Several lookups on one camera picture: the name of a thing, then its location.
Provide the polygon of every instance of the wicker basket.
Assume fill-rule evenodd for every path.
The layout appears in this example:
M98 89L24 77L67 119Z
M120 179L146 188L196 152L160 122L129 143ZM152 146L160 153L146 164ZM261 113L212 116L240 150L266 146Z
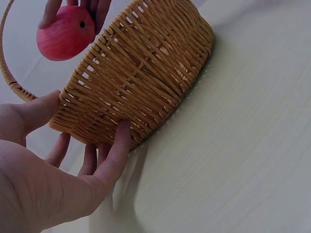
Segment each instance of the wicker basket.
M35 95L9 71L0 25L0 67L24 101ZM132 149L175 109L211 55L214 35L191 0L133 0L101 32L60 95L50 127L83 143L113 143L118 122L131 121Z

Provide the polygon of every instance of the white table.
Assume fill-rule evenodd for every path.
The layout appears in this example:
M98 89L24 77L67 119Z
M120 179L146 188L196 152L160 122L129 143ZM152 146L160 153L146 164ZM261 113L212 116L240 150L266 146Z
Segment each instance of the white table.
M207 0L214 56L132 155L115 212L108 198L53 232L311 232L310 10L310 0Z

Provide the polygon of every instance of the hand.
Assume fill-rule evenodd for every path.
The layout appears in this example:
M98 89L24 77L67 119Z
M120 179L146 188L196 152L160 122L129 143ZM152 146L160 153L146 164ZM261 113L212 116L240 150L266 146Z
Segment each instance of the hand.
M48 0L46 4L43 20L39 24L39 28L43 29L48 27L54 20L58 9L60 8L63 0ZM81 0L80 6L85 7L91 14L95 22L95 34L100 33L108 10L110 7L111 0ZM67 5L78 5L78 0L67 0Z
M112 147L87 145L78 177L58 167L70 136L61 134L47 160L26 148L26 135L45 125L58 107L59 91L25 104L0 105L0 229L41 232L90 215L121 176L130 148L130 127L119 124Z

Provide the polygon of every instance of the red apple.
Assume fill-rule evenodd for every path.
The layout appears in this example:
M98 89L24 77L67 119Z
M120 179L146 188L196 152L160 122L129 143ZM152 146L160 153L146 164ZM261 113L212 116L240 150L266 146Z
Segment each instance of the red apple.
M62 6L54 22L37 31L37 45L43 56L64 61L81 53L95 37L95 24L86 8Z

